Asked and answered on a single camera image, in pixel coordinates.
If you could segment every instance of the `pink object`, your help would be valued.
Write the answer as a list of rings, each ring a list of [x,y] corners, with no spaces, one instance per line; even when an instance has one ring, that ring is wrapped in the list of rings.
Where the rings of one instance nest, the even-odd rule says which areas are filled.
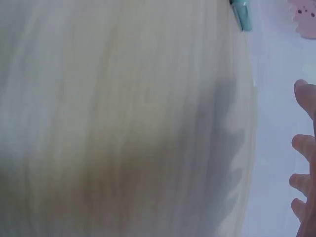
[[[294,21],[296,31],[304,38],[316,39],[316,0],[288,0],[297,9]]]

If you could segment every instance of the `finger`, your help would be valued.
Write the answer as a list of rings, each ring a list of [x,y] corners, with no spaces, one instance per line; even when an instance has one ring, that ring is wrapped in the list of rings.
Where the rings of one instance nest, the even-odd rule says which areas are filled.
[[[294,93],[297,103],[313,119],[316,110],[316,86],[304,80],[298,80],[294,84]]]
[[[316,141],[313,136],[296,135],[292,139],[292,147],[301,153],[308,161],[316,156]]]
[[[306,204],[297,198],[291,203],[292,210],[300,222],[303,221],[305,206]]]
[[[312,188],[312,182],[309,174],[293,174],[290,177],[290,185],[306,197]]]

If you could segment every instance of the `fingernail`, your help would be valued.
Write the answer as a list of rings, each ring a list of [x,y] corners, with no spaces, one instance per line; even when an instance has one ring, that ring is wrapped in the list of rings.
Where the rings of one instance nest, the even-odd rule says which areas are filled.
[[[294,84],[294,90],[296,90],[297,88],[299,88],[300,86],[306,85],[308,84],[307,81],[300,79],[298,81],[295,82]]]

